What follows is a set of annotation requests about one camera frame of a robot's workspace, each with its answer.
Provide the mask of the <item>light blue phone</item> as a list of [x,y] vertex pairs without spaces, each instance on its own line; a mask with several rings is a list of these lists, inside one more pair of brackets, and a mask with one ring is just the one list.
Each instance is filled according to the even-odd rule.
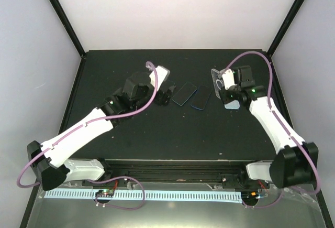
[[228,110],[238,110],[240,108],[240,103],[237,100],[225,104],[225,109]]

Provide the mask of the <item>teal phone from blue case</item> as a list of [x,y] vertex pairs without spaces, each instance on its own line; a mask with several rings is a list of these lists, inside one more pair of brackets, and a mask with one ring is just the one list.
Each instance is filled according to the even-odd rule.
[[172,101],[179,106],[183,106],[196,91],[197,86],[186,82],[172,97]]

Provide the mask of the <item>dark blue phone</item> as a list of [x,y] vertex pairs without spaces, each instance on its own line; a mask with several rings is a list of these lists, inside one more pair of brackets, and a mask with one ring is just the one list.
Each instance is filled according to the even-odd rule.
[[191,107],[203,111],[207,105],[210,95],[211,95],[210,87],[204,85],[199,86],[191,102]]

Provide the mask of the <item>teal phone with ring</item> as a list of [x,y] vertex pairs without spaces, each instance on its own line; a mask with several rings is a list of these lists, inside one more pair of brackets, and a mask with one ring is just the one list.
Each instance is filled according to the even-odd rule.
[[173,89],[173,87],[175,87],[175,82],[170,81],[170,80],[164,81],[161,85],[161,89],[165,89],[165,90],[168,90],[170,88]]

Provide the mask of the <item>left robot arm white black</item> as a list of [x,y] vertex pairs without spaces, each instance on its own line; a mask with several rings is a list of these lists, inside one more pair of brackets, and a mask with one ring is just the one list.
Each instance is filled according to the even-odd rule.
[[30,167],[44,191],[68,181],[92,180],[101,186],[112,180],[104,159],[73,160],[70,157],[96,137],[144,111],[151,103],[167,105],[173,88],[168,69],[158,66],[151,73],[136,72],[86,117],[58,136],[27,145]]

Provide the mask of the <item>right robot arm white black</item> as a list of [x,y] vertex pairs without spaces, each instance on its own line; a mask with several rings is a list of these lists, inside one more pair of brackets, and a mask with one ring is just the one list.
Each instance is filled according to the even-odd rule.
[[257,180],[263,180],[286,188],[316,181],[316,144],[305,142],[291,128],[268,96],[267,89],[256,85],[250,66],[220,71],[216,85],[223,104],[237,101],[258,120],[276,152],[271,162],[247,164],[246,170],[238,174],[241,186],[249,188]]

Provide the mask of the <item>right circuit board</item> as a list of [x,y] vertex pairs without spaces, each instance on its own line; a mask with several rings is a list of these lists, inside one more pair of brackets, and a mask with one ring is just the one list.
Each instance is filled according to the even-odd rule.
[[267,196],[268,194],[266,192],[258,192],[258,191],[247,192],[246,194],[247,199],[260,199]]

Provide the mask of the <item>circuit board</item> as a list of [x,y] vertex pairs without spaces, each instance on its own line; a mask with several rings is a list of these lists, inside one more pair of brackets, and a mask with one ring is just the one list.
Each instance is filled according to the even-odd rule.
[[258,191],[247,192],[246,194],[247,199],[260,199],[267,196],[268,194],[266,192],[258,192]]
[[114,196],[113,189],[101,189],[95,193],[96,198],[112,198]]

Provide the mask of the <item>left circuit board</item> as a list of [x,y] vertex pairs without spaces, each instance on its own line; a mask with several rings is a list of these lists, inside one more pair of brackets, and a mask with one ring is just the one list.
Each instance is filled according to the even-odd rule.
[[96,198],[112,198],[114,196],[113,189],[101,189],[95,193]]

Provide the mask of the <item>black aluminium front rail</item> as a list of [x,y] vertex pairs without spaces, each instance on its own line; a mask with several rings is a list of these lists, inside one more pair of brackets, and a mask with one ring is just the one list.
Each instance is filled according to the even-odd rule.
[[311,165],[302,160],[275,161],[154,161],[154,160],[78,160],[69,159],[59,168],[42,160],[32,169],[44,190],[52,190],[68,181],[85,185],[111,186],[111,179],[161,183],[222,183],[225,187],[250,189],[258,180],[278,188],[312,183],[316,180]]

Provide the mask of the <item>right black frame post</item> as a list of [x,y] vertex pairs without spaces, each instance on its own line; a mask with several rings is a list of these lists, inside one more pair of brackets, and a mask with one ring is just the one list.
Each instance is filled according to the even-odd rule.
[[277,48],[279,47],[281,41],[283,40],[285,34],[287,33],[290,25],[294,21],[296,15],[298,14],[300,8],[302,7],[305,0],[294,0],[288,13],[286,14],[278,32],[276,33],[272,43],[267,50],[267,55],[272,57],[276,52]]

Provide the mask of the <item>black frame post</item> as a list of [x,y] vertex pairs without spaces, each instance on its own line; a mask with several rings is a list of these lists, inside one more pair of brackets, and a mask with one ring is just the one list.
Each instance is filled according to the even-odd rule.
[[288,13],[286,14],[278,32],[276,33],[272,43],[267,50],[267,55],[272,57],[276,52],[277,48],[279,47],[281,41],[283,40],[285,34],[287,33],[290,25],[294,21],[296,15],[298,14],[300,8],[302,7],[305,0],[294,0]]
[[69,36],[73,46],[76,48],[78,54],[81,58],[86,56],[86,52],[77,37],[75,30],[73,29],[61,3],[59,0],[49,0],[51,6],[53,7],[55,13],[57,14],[62,26],[64,27],[67,35]]

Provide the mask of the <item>left black frame post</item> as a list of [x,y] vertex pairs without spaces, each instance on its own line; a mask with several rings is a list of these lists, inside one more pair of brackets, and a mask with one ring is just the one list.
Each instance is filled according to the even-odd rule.
[[78,54],[81,58],[86,56],[86,52],[77,37],[75,30],[73,29],[61,3],[59,0],[49,0],[51,6],[53,7],[55,13],[57,14],[62,26],[64,27],[67,35],[69,36],[73,46],[76,48]]

